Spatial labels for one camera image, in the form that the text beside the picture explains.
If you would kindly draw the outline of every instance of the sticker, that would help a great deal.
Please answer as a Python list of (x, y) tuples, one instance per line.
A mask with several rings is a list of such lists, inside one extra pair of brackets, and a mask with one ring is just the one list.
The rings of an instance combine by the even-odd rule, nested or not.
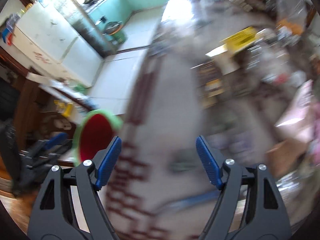
[(257, 31), (253, 27), (246, 28), (223, 41), (227, 45), (228, 51), (235, 54), (256, 41)]
[(221, 79), (217, 78), (215, 80), (207, 82), (205, 84), (205, 90), (207, 92), (209, 92), (208, 93), (208, 97), (213, 97), (213, 96), (216, 96), (216, 95), (219, 95), (219, 94), (223, 93), (224, 89), (222, 87)]
[(37, 59), (37, 60), (40, 60), (40, 61), (42, 61), (43, 63), (45, 63), (45, 64), (52, 64), (51, 62), (50, 62), (50, 60), (49, 59), (47, 59), (47, 58), (45, 58), (41, 53), (38, 53), (38, 52), (33, 52), (33, 54), (35, 54), (35, 58)]

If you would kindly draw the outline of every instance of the white refrigerator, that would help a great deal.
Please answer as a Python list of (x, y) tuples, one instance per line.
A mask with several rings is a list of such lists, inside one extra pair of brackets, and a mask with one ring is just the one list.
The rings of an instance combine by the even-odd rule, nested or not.
[(102, 57), (52, 6), (34, 4), (17, 22), (12, 43), (54, 78), (94, 85)]

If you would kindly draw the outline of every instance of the white tile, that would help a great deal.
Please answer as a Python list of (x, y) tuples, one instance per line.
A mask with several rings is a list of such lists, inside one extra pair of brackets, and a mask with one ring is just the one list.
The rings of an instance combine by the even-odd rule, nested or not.
[(122, 44), (119, 50), (133, 49), (148, 46), (152, 42), (154, 31), (145, 31), (128, 35), (128, 39)]
[(119, 100), (118, 110), (115, 114), (125, 114), (127, 112), (128, 104), (129, 99)]
[(99, 106), (99, 109), (110, 111), (113, 114), (117, 114), (119, 109), (120, 100), (114, 98), (94, 98), (95, 103)]
[(127, 99), (128, 89), (135, 83), (142, 57), (106, 62), (89, 95), (93, 98)]
[(123, 30), (127, 35), (155, 30), (161, 21), (163, 9), (146, 10), (134, 14)]
[(110, 62), (110, 61), (120, 60), (125, 58), (132, 58), (132, 57), (142, 57), (142, 56), (145, 56), (147, 50), (148, 49), (139, 49), (139, 50), (128, 51), (124, 53), (119, 53), (116, 55), (106, 57), (105, 62)]

